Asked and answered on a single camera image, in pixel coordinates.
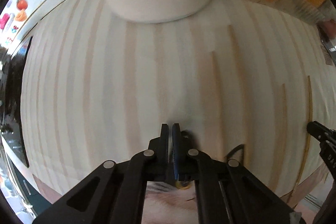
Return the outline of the light wooden chopstick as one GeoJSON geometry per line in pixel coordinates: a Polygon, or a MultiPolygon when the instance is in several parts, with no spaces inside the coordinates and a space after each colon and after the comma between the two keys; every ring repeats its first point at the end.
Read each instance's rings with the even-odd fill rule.
{"type": "Polygon", "coordinates": [[[217,105],[218,105],[218,124],[219,124],[219,139],[220,139],[220,159],[226,161],[227,159],[227,147],[226,147],[226,128],[225,128],[225,120],[223,114],[223,96],[222,96],[222,80],[221,80],[221,71],[219,68],[219,63],[217,59],[217,55],[214,51],[211,52],[211,61],[213,65],[213,75],[215,82],[215,93],[217,97],[217,105]]]}
{"type": "Polygon", "coordinates": [[[295,180],[294,183],[294,187],[292,189],[292,191],[290,192],[290,195],[287,199],[287,204],[289,205],[290,202],[293,200],[293,196],[295,195],[295,193],[297,192],[298,186],[299,186],[299,182],[302,178],[302,174],[303,171],[305,169],[305,165],[306,165],[306,161],[307,161],[307,157],[308,157],[308,153],[309,153],[309,149],[310,149],[310,135],[307,133],[307,124],[309,122],[312,121],[313,118],[313,92],[312,92],[312,87],[311,87],[311,77],[307,76],[307,110],[306,110],[306,124],[304,126],[304,133],[306,133],[305,135],[305,145],[304,145],[304,149],[303,149],[303,154],[302,154],[302,160],[301,160],[301,164],[300,164],[300,168],[297,174],[297,178],[295,180]]]}
{"type": "Polygon", "coordinates": [[[251,95],[249,92],[248,73],[244,64],[244,56],[242,49],[239,45],[239,40],[236,35],[234,26],[230,24],[228,26],[228,33],[230,37],[230,47],[232,51],[232,59],[235,69],[235,80],[238,87],[240,104],[242,110],[240,110],[241,126],[243,129],[242,135],[244,136],[244,165],[250,166],[252,160],[252,113],[251,113],[251,95]]]}
{"type": "Polygon", "coordinates": [[[282,165],[285,157],[286,133],[288,125],[286,86],[282,84],[277,92],[276,103],[274,106],[274,150],[272,172],[269,180],[270,188],[275,191],[278,186],[282,165]]]}

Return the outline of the black stove top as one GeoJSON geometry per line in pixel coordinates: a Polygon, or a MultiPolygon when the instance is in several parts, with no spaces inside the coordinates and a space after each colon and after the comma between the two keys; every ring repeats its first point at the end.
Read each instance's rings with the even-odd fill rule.
{"type": "Polygon", "coordinates": [[[26,40],[22,41],[10,57],[5,89],[5,132],[3,137],[11,150],[26,167],[29,166],[29,161],[23,139],[21,94],[23,72],[32,39],[33,38],[30,36],[26,40]]]}

